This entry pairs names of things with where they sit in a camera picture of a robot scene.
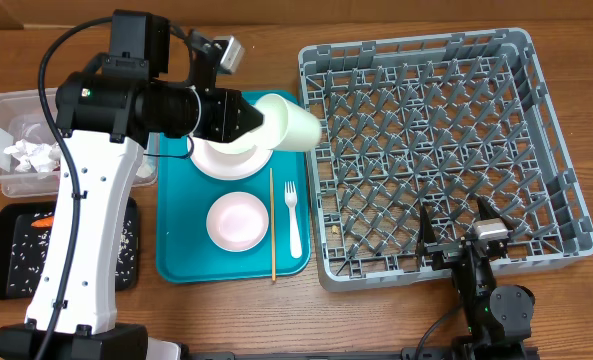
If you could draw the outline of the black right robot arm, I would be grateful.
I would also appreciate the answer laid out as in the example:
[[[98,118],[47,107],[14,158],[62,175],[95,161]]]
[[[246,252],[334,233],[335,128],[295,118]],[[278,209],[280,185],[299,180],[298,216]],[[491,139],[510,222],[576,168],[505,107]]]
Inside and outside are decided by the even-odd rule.
[[[459,304],[434,322],[423,334],[413,357],[425,354],[425,345],[433,332],[462,311],[468,334],[441,348],[443,359],[537,359],[538,350],[527,348],[535,296],[521,285],[499,286],[491,261],[508,252],[510,232],[514,227],[494,210],[489,202],[477,199],[479,219],[473,230],[450,243],[438,243],[425,206],[420,207],[420,228],[416,256],[419,261],[431,258],[434,271],[449,270]]]

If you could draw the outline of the food scraps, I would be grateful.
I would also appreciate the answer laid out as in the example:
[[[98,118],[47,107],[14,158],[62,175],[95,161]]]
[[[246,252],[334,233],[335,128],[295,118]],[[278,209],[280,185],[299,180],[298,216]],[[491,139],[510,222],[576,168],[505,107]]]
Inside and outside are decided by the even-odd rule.
[[[51,228],[32,228],[35,220],[53,216],[30,213],[18,217],[11,245],[8,289],[30,295],[36,289],[46,262]],[[125,216],[115,270],[116,290],[132,287],[137,281],[140,222],[137,215]]]

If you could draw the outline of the white napkin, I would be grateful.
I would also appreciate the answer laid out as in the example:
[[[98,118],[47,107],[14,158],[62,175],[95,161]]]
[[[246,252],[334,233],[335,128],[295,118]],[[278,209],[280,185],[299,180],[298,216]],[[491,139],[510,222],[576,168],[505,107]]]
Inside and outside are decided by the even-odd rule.
[[[61,149],[57,143],[32,143],[27,140],[19,140],[14,145],[3,150],[6,155],[12,156],[18,164],[15,171],[28,173],[47,173],[60,168]]]

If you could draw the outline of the orange carrot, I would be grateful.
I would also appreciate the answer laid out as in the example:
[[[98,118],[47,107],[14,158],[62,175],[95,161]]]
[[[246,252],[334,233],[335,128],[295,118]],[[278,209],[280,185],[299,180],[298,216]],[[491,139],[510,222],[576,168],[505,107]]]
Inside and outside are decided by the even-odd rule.
[[[51,228],[54,223],[54,217],[49,216],[42,219],[35,220],[31,223],[32,228]]]

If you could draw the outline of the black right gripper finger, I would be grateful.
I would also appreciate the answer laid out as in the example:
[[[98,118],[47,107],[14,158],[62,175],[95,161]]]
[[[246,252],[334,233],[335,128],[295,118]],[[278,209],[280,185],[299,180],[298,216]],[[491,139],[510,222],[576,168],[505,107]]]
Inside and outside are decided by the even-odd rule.
[[[479,196],[476,199],[476,201],[477,201],[477,207],[478,207],[478,218],[481,221],[498,219],[503,222],[503,224],[505,225],[505,227],[508,230],[514,229],[513,224],[509,220],[507,220],[505,217],[501,216],[500,213],[492,207],[492,205],[490,204],[490,202],[488,201],[487,198]]]
[[[429,214],[424,205],[420,205],[419,230],[416,239],[416,255],[422,258],[427,254],[427,246],[436,244],[436,236],[433,231]]]

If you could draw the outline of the pale green cup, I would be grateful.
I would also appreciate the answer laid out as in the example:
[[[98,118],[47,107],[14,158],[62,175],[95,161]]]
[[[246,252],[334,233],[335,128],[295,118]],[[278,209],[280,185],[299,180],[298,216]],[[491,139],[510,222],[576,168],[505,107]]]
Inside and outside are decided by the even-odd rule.
[[[264,116],[263,124],[231,143],[208,141],[215,150],[240,154],[252,147],[263,150],[307,152],[321,140],[319,119],[277,94],[262,96],[254,108]]]

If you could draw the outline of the pink bowl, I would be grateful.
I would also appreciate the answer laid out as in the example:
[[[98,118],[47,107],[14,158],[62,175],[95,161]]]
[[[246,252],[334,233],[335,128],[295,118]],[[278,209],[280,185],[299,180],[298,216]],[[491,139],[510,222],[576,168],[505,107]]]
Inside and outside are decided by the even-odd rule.
[[[256,247],[269,228],[265,205],[247,192],[231,192],[210,207],[206,228],[209,238],[228,252],[244,252]]]

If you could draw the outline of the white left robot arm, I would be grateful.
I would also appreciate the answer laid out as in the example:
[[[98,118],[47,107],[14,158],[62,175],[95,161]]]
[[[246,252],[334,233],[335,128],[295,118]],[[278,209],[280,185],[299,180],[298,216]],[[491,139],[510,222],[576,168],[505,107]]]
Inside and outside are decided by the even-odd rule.
[[[244,50],[148,12],[107,18],[110,46],[40,102],[60,148],[46,261],[25,319],[0,329],[4,359],[185,359],[188,347],[117,319],[115,271],[129,194],[151,134],[230,143],[262,114],[216,84]]]

